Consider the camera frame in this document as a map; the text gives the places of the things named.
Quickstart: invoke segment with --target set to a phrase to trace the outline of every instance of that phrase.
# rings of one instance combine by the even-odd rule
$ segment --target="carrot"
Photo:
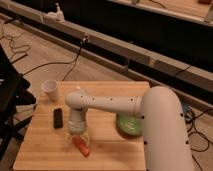
[[[78,150],[84,155],[84,157],[88,157],[90,155],[90,149],[86,146],[86,143],[80,136],[74,136],[72,138],[73,144],[78,148]]]

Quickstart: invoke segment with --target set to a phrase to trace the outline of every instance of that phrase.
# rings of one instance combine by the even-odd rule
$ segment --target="green bowl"
[[[116,125],[125,134],[132,136],[142,135],[141,120],[139,118],[117,114]]]

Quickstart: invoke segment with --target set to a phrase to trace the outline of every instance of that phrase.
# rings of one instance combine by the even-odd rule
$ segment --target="black chair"
[[[30,83],[18,73],[7,58],[0,44],[0,161],[12,138],[23,140],[18,131],[25,127],[31,117],[13,123],[17,105],[35,104],[36,99],[27,91]]]

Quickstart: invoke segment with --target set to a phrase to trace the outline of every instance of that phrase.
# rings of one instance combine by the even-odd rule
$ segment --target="wooden table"
[[[14,164],[15,171],[31,170],[145,170],[142,137],[126,139],[116,130],[115,114],[89,109],[88,132],[91,154],[84,158],[65,143],[69,108],[67,93],[76,86],[93,95],[143,96],[147,82],[59,82],[60,100],[51,102],[42,94]],[[63,110],[64,127],[53,128],[54,108]]]

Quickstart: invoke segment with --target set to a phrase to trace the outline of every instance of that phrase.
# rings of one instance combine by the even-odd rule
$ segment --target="white cup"
[[[58,84],[56,80],[46,80],[41,84],[41,89],[52,101],[59,99]]]

